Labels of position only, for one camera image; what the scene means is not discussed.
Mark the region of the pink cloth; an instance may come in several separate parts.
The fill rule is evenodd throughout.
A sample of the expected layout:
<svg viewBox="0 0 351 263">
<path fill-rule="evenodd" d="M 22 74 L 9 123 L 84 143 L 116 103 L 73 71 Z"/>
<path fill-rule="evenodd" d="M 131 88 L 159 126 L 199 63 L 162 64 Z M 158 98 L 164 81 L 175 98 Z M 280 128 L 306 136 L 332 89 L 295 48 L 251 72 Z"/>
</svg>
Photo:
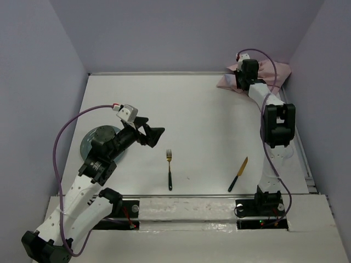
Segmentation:
<svg viewBox="0 0 351 263">
<path fill-rule="evenodd" d="M 269 60 L 262 60 L 258 62 L 258 78 L 263 79 L 268 85 L 269 89 L 273 94 L 277 95 L 279 93 L 280 88 L 284 84 L 285 80 L 291 74 L 291 68 L 288 64 L 274 62 L 277 70 L 277 79 L 274 84 L 274 67 Z M 226 90 L 232 90 L 236 93 L 243 93 L 241 89 L 239 89 L 236 85 L 236 79 L 233 74 L 225 74 L 217 84 L 217 88 L 222 88 Z"/>
</svg>

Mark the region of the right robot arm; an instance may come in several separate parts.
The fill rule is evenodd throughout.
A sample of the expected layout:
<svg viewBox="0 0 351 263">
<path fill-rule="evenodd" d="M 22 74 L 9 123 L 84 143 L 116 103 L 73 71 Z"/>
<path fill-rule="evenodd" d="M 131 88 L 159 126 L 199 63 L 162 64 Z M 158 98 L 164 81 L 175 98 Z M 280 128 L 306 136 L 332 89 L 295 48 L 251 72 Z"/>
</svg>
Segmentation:
<svg viewBox="0 0 351 263">
<path fill-rule="evenodd" d="M 296 108 L 271 92 L 263 79 L 258 78 L 259 63 L 248 54 L 240 55 L 234 71 L 237 87 L 258 105 L 261 112 L 260 134 L 265 153 L 262 176 L 251 199 L 236 201 L 236 214 L 245 217 L 282 216 L 281 197 L 283 155 L 295 136 Z"/>
</svg>

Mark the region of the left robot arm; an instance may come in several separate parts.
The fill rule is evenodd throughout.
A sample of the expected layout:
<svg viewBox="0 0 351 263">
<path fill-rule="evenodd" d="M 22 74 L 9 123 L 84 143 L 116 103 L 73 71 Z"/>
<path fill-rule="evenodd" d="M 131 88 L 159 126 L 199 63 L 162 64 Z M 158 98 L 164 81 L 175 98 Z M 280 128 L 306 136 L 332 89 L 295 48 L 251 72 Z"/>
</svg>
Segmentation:
<svg viewBox="0 0 351 263">
<path fill-rule="evenodd" d="M 107 216 L 116 216 L 122 195 L 104 187 L 117 165 L 115 158 L 137 142 L 154 147 L 164 128 L 152 128 L 148 119 L 124 122 L 118 133 L 109 125 L 95 130 L 91 150 L 73 184 L 59 205 L 35 231 L 26 231 L 21 241 L 28 256 L 37 262 L 69 262 L 74 249 L 92 228 Z"/>
</svg>

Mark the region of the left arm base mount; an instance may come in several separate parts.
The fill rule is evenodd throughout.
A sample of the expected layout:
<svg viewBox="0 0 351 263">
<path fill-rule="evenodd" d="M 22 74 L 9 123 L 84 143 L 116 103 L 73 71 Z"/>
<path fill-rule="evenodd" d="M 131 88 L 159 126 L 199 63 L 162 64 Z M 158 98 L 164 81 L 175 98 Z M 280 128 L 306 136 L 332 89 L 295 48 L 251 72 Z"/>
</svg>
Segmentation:
<svg viewBox="0 0 351 263">
<path fill-rule="evenodd" d="M 97 223 L 93 230 L 139 230 L 139 203 L 137 199 L 124 199 L 122 205 L 114 205 L 112 212 Z"/>
</svg>

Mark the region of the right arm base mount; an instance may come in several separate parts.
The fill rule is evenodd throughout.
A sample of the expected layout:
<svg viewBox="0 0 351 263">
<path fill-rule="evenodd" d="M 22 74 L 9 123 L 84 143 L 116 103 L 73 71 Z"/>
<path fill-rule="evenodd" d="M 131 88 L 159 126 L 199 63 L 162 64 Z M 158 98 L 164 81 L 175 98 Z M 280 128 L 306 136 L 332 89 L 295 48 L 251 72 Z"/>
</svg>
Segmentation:
<svg viewBox="0 0 351 263">
<path fill-rule="evenodd" d="M 254 199 L 237 199 L 234 214 L 238 230 L 285 229 L 288 223 L 282 199 L 276 204 L 258 207 Z"/>
</svg>

